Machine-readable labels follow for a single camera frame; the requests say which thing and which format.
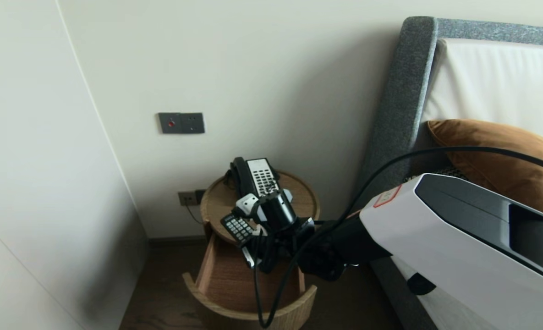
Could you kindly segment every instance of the gray upholstered headboard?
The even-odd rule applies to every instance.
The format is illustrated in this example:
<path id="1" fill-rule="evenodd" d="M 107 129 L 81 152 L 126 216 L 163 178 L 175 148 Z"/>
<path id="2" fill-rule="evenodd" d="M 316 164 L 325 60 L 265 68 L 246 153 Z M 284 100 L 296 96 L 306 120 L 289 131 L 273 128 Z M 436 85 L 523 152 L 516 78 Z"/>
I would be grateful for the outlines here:
<path id="1" fill-rule="evenodd" d="M 381 103 L 362 165 L 357 189 L 376 169 L 393 157 L 416 148 L 422 108 L 439 38 L 479 39 L 543 45 L 543 27 L 462 21 L 435 17 L 410 17 L 403 23 Z M 357 208 L 373 196 L 401 184 L 410 163 L 400 163 L 376 178 Z M 436 326 L 390 258 L 371 263 L 405 329 L 435 329 Z"/>

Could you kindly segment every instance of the wooden drawer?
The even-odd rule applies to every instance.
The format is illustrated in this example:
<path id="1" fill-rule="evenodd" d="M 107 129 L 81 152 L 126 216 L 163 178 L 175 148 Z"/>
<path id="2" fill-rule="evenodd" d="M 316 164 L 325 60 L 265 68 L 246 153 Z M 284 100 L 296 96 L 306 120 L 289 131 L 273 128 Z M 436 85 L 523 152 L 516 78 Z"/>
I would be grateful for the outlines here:
<path id="1" fill-rule="evenodd" d="M 271 309 L 287 267 L 287 261 L 280 261 L 271 274 L 258 274 L 263 311 Z M 257 321 L 253 271 L 236 246 L 212 234 L 196 283 L 189 273 L 183 274 L 183 278 L 194 298 L 196 313 L 209 330 L 261 329 Z M 306 291 L 302 272 L 294 270 L 268 329 L 301 328 L 310 316 L 316 290 L 310 286 Z M 264 313 L 263 318 L 267 319 L 268 315 Z"/>

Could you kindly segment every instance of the white wall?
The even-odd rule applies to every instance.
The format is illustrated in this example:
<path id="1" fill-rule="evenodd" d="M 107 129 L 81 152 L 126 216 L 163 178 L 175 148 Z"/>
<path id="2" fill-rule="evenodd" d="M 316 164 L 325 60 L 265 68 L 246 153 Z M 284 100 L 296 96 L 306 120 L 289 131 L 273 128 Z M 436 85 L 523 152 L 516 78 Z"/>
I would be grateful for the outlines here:
<path id="1" fill-rule="evenodd" d="M 60 0 L 98 111 L 150 237 L 200 233 L 176 192 L 235 156 L 268 157 L 318 192 L 351 196 L 405 17 L 543 25 L 543 0 Z M 159 133 L 201 111 L 207 133 Z"/>
<path id="2" fill-rule="evenodd" d="M 0 244 L 16 257 L 0 258 L 0 283 L 33 291 L 1 286 L 21 298 L 8 314 L 47 294 L 78 327 L 118 328 L 145 240 L 56 2 L 0 1 Z"/>

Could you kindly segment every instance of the round tabletop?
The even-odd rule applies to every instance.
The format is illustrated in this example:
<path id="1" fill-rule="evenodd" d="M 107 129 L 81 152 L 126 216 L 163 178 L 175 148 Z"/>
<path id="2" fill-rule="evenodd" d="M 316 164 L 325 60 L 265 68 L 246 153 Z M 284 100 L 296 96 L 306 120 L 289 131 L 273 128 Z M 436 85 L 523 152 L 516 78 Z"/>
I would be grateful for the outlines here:
<path id="1" fill-rule="evenodd" d="M 277 173 L 280 175 L 278 181 L 280 187 L 290 190 L 294 196 L 292 207 L 296 215 L 317 220 L 320 216 L 320 203 L 314 191 L 295 175 L 283 171 L 277 171 Z M 205 224 L 210 223 L 212 230 L 219 237 L 226 242 L 236 244 L 234 238 L 220 223 L 225 215 L 231 213 L 238 199 L 235 190 L 223 183 L 224 179 L 225 177 L 219 178 L 206 190 L 200 203 L 200 215 Z"/>

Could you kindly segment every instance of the telephone handset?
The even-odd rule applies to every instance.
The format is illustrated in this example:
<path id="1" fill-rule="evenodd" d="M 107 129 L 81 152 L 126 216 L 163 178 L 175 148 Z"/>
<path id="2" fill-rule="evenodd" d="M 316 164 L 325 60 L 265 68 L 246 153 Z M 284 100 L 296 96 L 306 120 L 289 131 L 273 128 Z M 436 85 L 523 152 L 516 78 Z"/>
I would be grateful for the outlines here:
<path id="1" fill-rule="evenodd" d="M 280 176 L 269 165 L 267 158 L 244 160 L 237 157 L 230 167 L 227 176 L 233 178 L 238 198 L 247 194 L 261 197 L 280 188 Z"/>

